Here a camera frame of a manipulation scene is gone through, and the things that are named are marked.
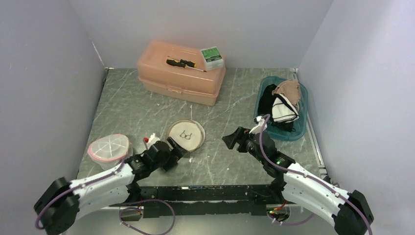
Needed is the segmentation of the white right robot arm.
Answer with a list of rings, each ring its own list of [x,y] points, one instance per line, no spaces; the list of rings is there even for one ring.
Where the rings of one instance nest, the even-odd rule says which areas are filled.
[[[237,151],[249,153],[273,178],[266,197],[275,203],[295,203],[331,224],[339,235],[364,235],[374,221],[365,196],[348,192],[310,173],[294,159],[280,152],[265,132],[252,133],[238,127],[223,136],[228,149],[237,144]]]

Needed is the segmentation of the green white small box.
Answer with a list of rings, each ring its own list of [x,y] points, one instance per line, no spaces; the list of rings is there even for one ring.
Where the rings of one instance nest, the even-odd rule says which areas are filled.
[[[205,70],[210,71],[224,66],[224,58],[217,47],[204,48],[200,50]]]

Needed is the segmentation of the clear round lidded container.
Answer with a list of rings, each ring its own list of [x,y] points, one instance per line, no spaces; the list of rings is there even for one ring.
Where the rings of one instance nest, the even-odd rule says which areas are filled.
[[[88,149],[89,157],[103,170],[117,166],[123,159],[131,157],[133,146],[127,136],[111,134],[93,141]]]

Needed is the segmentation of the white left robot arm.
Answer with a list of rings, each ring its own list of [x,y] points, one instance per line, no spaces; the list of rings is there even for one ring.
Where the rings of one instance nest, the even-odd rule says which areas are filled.
[[[159,168],[165,172],[171,170],[188,154],[171,137],[161,141],[151,136],[146,150],[122,160],[115,167],[79,180],[67,181],[61,177],[53,181],[35,203],[35,228],[48,235],[59,235],[76,220],[111,205],[129,205],[132,210],[139,210],[140,204],[160,202],[173,211],[163,200],[142,196],[137,182]]]

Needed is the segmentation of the pink plastic toolbox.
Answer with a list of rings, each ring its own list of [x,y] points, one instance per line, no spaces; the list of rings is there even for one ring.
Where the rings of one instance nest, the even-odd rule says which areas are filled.
[[[137,62],[138,78],[151,92],[213,106],[219,95],[226,68],[202,72],[170,66],[168,57],[184,59],[205,70],[200,50],[161,41],[151,41]]]

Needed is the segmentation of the beige pink bra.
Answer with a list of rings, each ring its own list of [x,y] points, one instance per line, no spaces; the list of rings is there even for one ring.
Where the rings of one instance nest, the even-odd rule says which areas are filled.
[[[272,91],[272,95],[279,94],[285,96],[292,105],[298,105],[301,97],[300,84],[296,80],[286,80]]]

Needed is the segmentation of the black cloth garment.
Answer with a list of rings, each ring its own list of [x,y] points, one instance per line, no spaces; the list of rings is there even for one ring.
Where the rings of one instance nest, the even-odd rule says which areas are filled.
[[[259,116],[264,116],[264,115],[270,115],[270,124],[271,126],[275,126],[278,127],[280,129],[282,129],[283,131],[287,131],[287,132],[292,132],[293,131],[293,124],[294,122],[290,122],[290,123],[277,123],[274,122],[272,119],[272,105],[274,103],[275,97],[273,97],[272,95],[272,91],[276,88],[277,86],[275,84],[269,85],[266,87],[262,97],[260,98],[259,101],[259,107],[258,107],[258,114]]]

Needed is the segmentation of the black yellow screwdriver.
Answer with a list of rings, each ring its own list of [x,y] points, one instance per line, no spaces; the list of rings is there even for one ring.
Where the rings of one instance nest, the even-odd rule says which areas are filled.
[[[166,63],[170,66],[175,66],[175,67],[181,67],[181,68],[189,68],[189,69],[194,69],[197,71],[202,71],[202,72],[207,72],[206,70],[203,69],[198,69],[196,68],[196,64],[192,61],[187,61],[184,59],[175,59],[172,57],[168,57],[166,60]]]

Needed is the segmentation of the black white bra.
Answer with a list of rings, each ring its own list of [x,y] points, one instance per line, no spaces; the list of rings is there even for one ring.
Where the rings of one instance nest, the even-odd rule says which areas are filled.
[[[290,123],[299,118],[296,108],[283,95],[274,94],[274,103],[272,105],[272,119],[277,123]]]

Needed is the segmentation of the white mesh laundry bag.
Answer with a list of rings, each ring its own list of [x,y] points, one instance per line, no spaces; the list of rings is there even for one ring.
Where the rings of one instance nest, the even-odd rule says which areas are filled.
[[[206,132],[199,122],[181,119],[167,129],[165,137],[172,138],[179,146],[193,152],[205,142]]]

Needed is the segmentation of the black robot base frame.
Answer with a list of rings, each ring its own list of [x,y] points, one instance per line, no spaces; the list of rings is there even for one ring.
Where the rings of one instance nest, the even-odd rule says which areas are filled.
[[[170,209],[162,201],[167,202],[176,215],[286,213],[292,202],[282,198],[272,181],[264,175],[217,182],[141,180],[127,190],[127,199],[112,206],[141,207],[144,218],[170,215]]]

